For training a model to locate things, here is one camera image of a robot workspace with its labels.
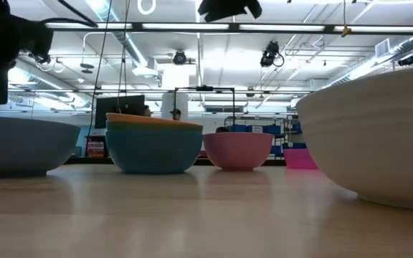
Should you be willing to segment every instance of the person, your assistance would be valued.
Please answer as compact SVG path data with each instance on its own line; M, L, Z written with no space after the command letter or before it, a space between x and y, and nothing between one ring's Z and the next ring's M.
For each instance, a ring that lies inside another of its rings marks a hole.
M228 133L228 132L229 132L229 129L227 129L224 126L216 128L216 133Z
M151 112L151 110L149 109L149 106L148 106L148 105L145 105L145 106L144 106L144 116L147 116L147 117L151 117L151 116L152 116L152 112Z
M181 119L181 111L178 108L175 108L173 111L170 112L173 115L173 120L180 121Z

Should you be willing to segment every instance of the blue bowl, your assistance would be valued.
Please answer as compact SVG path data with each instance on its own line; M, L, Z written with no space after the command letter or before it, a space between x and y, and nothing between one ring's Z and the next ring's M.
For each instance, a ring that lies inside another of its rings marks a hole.
M197 159L201 141L201 128L106 132L111 158L124 173L183 173Z

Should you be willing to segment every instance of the table surface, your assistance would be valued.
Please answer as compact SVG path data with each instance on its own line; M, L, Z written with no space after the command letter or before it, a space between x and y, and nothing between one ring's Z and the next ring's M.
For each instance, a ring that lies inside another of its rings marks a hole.
M319 171L71 165L0 179L5 257L413 258L413 211L359 201Z

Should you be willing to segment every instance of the pink box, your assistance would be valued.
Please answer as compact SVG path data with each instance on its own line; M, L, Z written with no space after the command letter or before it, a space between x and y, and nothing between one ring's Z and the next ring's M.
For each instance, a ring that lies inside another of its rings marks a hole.
M308 149L287 149L283 152L287 168L318 169Z

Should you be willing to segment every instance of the large bowl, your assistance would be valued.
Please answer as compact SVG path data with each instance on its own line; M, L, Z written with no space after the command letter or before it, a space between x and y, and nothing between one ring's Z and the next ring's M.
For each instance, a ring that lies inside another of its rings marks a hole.
M185 125L199 127L195 123L181 122L176 120L162 119L162 118L150 118L141 115L125 115L117 113L106 113L106 118L111 122L125 122L125 123L145 123L145 124L158 124L158 125Z
M63 165L79 132L64 123L0 118L0 176L41 176Z
M269 157L273 135L267 133L210 133L204 135L208 159L228 171L251 171Z
M112 131L122 130L195 130L201 131L201 125L184 125L184 124L156 124L156 123L127 123L127 122L106 122L106 129Z
M354 80L297 104L319 168L359 198L413 208L413 69Z
M124 173L183 173L200 152L201 129L108 131L106 143L114 164Z

